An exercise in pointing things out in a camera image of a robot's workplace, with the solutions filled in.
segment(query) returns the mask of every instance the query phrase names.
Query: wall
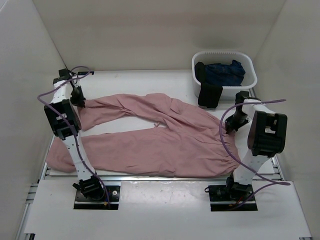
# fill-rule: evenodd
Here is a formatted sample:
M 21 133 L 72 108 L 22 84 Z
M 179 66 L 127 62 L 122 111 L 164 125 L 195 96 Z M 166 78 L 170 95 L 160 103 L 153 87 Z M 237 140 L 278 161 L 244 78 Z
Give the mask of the wall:
M 257 96 L 286 98 L 270 108 L 288 116 L 280 164 L 293 180 L 315 239 L 320 239 L 320 1 L 286 1 L 254 61 Z
M 254 58 L 285 0 L 33 0 L 66 65 L 190 69 L 205 49 Z
M 0 0 L 0 239 L 14 239 L 51 140 L 37 95 L 63 62 L 31 0 Z

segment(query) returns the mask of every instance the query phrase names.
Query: white panel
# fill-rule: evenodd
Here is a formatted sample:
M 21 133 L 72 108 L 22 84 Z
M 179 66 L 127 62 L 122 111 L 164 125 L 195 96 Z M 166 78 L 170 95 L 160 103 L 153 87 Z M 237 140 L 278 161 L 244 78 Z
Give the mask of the white panel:
M 190 70 L 150 70 L 150 71 L 96 71 L 94 75 L 89 75 L 80 81 L 83 94 L 87 99 L 95 99 L 114 94 L 136 94 L 144 96 L 151 93 L 167 94 L 171 98 L 198 105 L 198 98 L 193 94 L 192 72 Z M 207 110 L 217 118 L 221 118 L 223 113 L 234 101 L 221 101 L 216 109 Z M 137 117 L 124 117 L 110 122 L 94 126 L 82 133 L 82 136 L 98 135 L 103 133 L 119 133 L 140 129 L 153 128 L 154 123 Z M 250 126 L 246 125 L 239 130 L 235 138 L 239 156 L 242 158 L 248 150 L 247 137 Z M 100 175 L 124 175 L 112 171 L 98 171 Z M 259 170 L 260 174 L 274 174 L 271 160 L 264 163 Z M 65 176 L 76 173 L 63 173 L 55 170 L 50 171 L 51 176 Z
M 287 180 L 294 181 L 315 239 L 320 239 L 320 2 L 288 0 L 255 59 L 257 96 L 287 99 L 270 104 L 287 114 L 286 146 L 279 157 Z
M 37 95 L 63 63 L 31 0 L 0 10 L 0 239 L 13 239 L 51 141 Z
M 190 69 L 201 50 L 256 56 L 285 0 L 33 0 L 66 65 Z
M 42 180 L 25 228 L 35 240 L 298 240 L 310 237 L 295 187 L 256 196 L 258 211 L 211 212 L 211 182 L 121 183 L 119 210 L 74 210 L 73 180 Z M 265 185 L 253 183 L 253 188 Z

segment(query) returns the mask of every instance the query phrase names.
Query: white laundry basket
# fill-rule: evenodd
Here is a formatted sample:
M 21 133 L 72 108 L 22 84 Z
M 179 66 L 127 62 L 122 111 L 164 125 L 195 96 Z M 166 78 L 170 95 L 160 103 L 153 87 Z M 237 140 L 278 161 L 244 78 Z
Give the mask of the white laundry basket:
M 232 60 L 241 63 L 245 70 L 244 79 L 241 86 L 223 86 L 220 100 L 234 100 L 236 94 L 240 91 L 247 91 L 257 84 L 257 75 L 255 73 L 254 65 L 247 55 L 238 51 L 224 51 L 224 50 L 211 50 L 201 51 L 196 53 L 192 58 L 192 75 L 193 75 L 193 92 L 196 97 L 199 97 L 201 83 L 196 79 L 195 65 L 198 62 L 207 64 L 232 64 Z

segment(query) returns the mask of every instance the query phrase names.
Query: cable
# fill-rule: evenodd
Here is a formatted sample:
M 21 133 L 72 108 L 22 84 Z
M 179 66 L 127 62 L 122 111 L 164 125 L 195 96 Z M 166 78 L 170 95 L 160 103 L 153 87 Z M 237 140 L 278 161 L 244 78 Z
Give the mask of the cable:
M 77 80 L 77 81 L 78 81 L 78 80 L 80 80 L 80 79 L 85 78 L 85 77 L 88 76 L 88 75 L 90 74 L 90 72 L 91 72 L 91 70 L 90 70 L 88 67 L 86 67 L 86 66 L 76 66 L 76 67 L 72 68 L 70 71 L 72 72 L 73 70 L 78 69 L 78 68 L 85 68 L 85 69 L 88 70 L 88 72 L 87 72 L 85 75 L 83 75 L 83 76 L 80 76 L 80 77 L 79 77 L 79 76 L 77 75 L 76 78 L 71 78 L 71 79 L 69 79 L 69 80 L 66 80 L 65 82 L 63 82 L 62 84 L 60 84 L 58 87 L 56 87 L 55 89 L 38 95 L 38 96 L 37 96 L 37 99 L 38 99 L 38 101 L 40 101 L 42 104 L 46 105 L 49 109 L 51 109 L 54 113 L 56 113 L 56 114 L 66 123 L 66 125 L 70 128 L 70 130 L 71 130 L 71 132 L 72 132 L 72 135 L 73 135 L 73 137 L 74 137 L 75 147 L 76 147 L 76 151 L 77 151 L 77 153 L 78 153 L 78 155 L 79 155 L 79 158 L 80 158 L 82 164 L 84 165 L 84 167 L 85 167 L 94 177 L 96 177 L 96 178 L 99 180 L 99 182 L 102 184 L 103 189 L 104 189 L 104 192 L 105 192 L 105 195 L 106 195 L 105 202 L 108 203 L 108 207 L 110 208 L 109 193 L 108 193 L 108 190 L 107 190 L 106 185 L 104 184 L 104 182 L 102 181 L 102 179 L 101 179 L 95 172 L 93 172 L 93 171 L 88 167 L 88 165 L 86 164 L 86 162 L 84 161 L 84 159 L 83 159 L 83 157 L 82 157 L 82 155 L 81 155 L 81 153 L 80 153 L 79 144 L 78 144 L 78 140 L 77 140 L 77 131 L 76 131 L 75 127 L 72 126 L 72 125 L 68 122 L 68 120 L 67 120 L 60 112 L 58 112 L 54 107 L 52 107 L 49 103 L 47 103 L 47 102 L 45 102 L 44 100 L 41 99 L 41 97 L 56 92 L 56 91 L 57 91 L 58 89 L 60 89 L 63 85 L 65 85 L 65 84 L 67 84 L 67 83 L 69 83 L 69 82 L 71 82 L 71 81 L 74 81 L 74 80 Z
M 239 106 L 243 106 L 243 105 L 257 105 L 257 104 L 275 104 L 275 103 L 282 103 L 282 102 L 285 102 L 286 100 L 285 99 L 279 99 L 279 100 L 273 100 L 273 101 L 261 101 L 261 102 L 242 102 L 242 103 L 238 103 L 238 104 L 235 104 L 233 105 L 232 107 L 228 108 L 222 115 L 221 117 L 221 120 L 220 120 L 220 124 L 219 124 L 219 135 L 220 135 L 220 140 L 221 140 L 221 143 L 224 147 L 224 149 L 226 150 L 226 152 L 230 155 L 231 158 L 233 158 L 237 163 L 239 163 L 240 165 L 242 165 L 243 167 L 245 167 L 246 169 L 250 170 L 251 172 L 255 173 L 255 175 L 257 175 L 259 178 L 265 180 L 265 181 L 268 181 L 270 182 L 271 184 L 268 184 L 268 185 L 265 185 L 261 188 L 259 188 L 257 191 L 255 191 L 254 193 L 252 193 L 246 200 L 244 200 L 241 204 L 235 206 L 234 208 L 230 209 L 230 210 L 234 210 L 236 208 L 239 208 L 241 207 L 243 204 L 245 204 L 249 199 L 251 199 L 257 192 L 259 192 L 260 190 L 264 189 L 264 188 L 267 188 L 269 186 L 272 186 L 272 185 L 283 185 L 283 186 L 290 186 L 291 184 L 289 182 L 277 182 L 277 181 L 274 181 L 272 179 L 268 179 L 264 176 L 262 176 L 261 174 L 257 173 L 253 168 L 245 165 L 241 160 L 237 159 L 236 156 L 233 155 L 233 153 L 228 149 L 228 146 L 226 144 L 226 142 L 224 141 L 224 136 L 223 136 L 223 122 L 224 122 L 224 118 L 225 116 L 227 115 L 227 113 L 236 108 L 236 107 L 239 107 Z

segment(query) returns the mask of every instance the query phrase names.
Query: purple cable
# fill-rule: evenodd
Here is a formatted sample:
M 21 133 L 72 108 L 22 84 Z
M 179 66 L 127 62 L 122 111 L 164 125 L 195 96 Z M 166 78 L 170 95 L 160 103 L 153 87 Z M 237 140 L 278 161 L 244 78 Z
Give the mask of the purple cable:
M 57 91 L 59 88 L 61 88 L 63 85 L 65 85 L 65 84 L 67 84 L 67 83 L 69 83 L 69 82 L 71 82 L 71 81 L 74 81 L 74 80 L 77 80 L 77 81 L 78 81 L 78 80 L 80 80 L 80 79 L 85 78 L 85 77 L 88 76 L 88 75 L 90 74 L 90 72 L 91 72 L 91 70 L 90 70 L 88 67 L 86 67 L 86 66 L 76 66 L 76 67 L 72 68 L 70 71 L 72 72 L 73 70 L 78 69 L 78 68 L 85 68 L 85 69 L 88 70 L 88 72 L 87 72 L 85 75 L 81 76 L 81 77 L 77 76 L 76 78 L 71 78 L 71 79 L 69 79 L 69 80 L 66 80 L 66 81 L 63 82 L 61 85 L 59 85 L 57 88 L 55 88 L 55 89 L 53 89 L 53 90 L 51 90 L 51 91 L 48 91 L 48 92 L 45 92 L 45 93 L 40 94 L 39 96 L 37 96 L 37 99 L 38 99 L 42 104 L 46 105 L 49 109 L 51 109 L 54 113 L 56 113 L 56 114 L 66 123 L 66 125 L 70 128 L 70 130 L 71 130 L 71 132 L 72 132 L 72 135 L 73 135 L 73 137 L 74 137 L 75 146 L 76 146 L 76 151 L 78 152 L 79 158 L 80 158 L 82 164 L 84 165 L 84 167 L 85 167 L 94 177 L 96 177 L 96 178 L 99 180 L 99 182 L 102 184 L 103 189 L 104 189 L 104 192 L 105 192 L 105 195 L 106 195 L 106 201 L 105 201 L 105 202 L 108 203 L 108 207 L 110 208 L 110 199 L 109 199 L 109 194 L 108 194 L 106 185 L 104 184 L 104 182 L 102 181 L 102 179 L 101 179 L 95 172 L 93 172 L 93 171 L 88 167 L 88 165 L 86 164 L 86 162 L 84 161 L 84 159 L 83 159 L 83 157 L 82 157 L 82 155 L 81 155 L 81 153 L 80 153 L 79 144 L 78 144 L 78 140 L 77 140 L 77 131 L 76 131 L 75 127 L 72 126 L 72 125 L 68 122 L 68 120 L 67 120 L 60 112 L 58 112 L 54 107 L 52 107 L 49 103 L 47 103 L 47 102 L 45 102 L 44 100 L 41 99 L 41 97 L 43 97 L 43 96 L 45 96 L 45 95 L 48 95 L 48 94 L 54 93 L 54 92 Z
M 226 150 L 226 152 L 230 155 L 231 158 L 233 158 L 237 163 L 239 163 L 240 165 L 242 165 L 243 167 L 245 167 L 246 169 L 250 170 L 251 172 L 255 173 L 255 175 L 257 175 L 259 178 L 265 180 L 265 181 L 268 181 L 270 182 L 271 184 L 267 184 L 261 188 L 259 188 L 257 191 L 255 191 L 254 193 L 252 193 L 246 200 L 244 200 L 241 204 L 231 208 L 230 210 L 234 210 L 236 208 L 239 208 L 241 207 L 243 204 L 245 204 L 248 200 L 250 200 L 257 192 L 259 192 L 260 190 L 264 189 L 264 188 L 267 188 L 269 186 L 272 186 L 272 185 L 283 185 L 283 186 L 290 186 L 291 184 L 289 182 L 277 182 L 277 181 L 274 181 L 274 180 L 271 180 L 271 179 L 268 179 L 264 176 L 262 176 L 261 174 L 257 173 L 253 168 L 245 165 L 244 163 L 242 163 L 241 160 L 237 159 L 236 156 L 234 156 L 232 154 L 232 152 L 228 149 L 228 146 L 226 144 L 226 142 L 224 141 L 224 136 L 223 136 L 223 123 L 224 123 L 224 118 L 225 116 L 227 115 L 227 113 L 236 108 L 236 107 L 239 107 L 239 106 L 243 106 L 243 105 L 256 105 L 256 104 L 275 104 L 275 103 L 282 103 L 282 102 L 285 102 L 286 100 L 285 99 L 279 99 L 279 100 L 273 100 L 273 101 L 261 101 L 261 102 L 242 102 L 242 103 L 239 103 L 239 104 L 236 104 L 236 105 L 233 105 L 232 107 L 228 108 L 222 115 L 221 117 L 221 120 L 220 120 L 220 124 L 219 124 L 219 135 L 220 135 L 220 140 L 221 140 L 221 143 L 224 147 L 224 149 Z

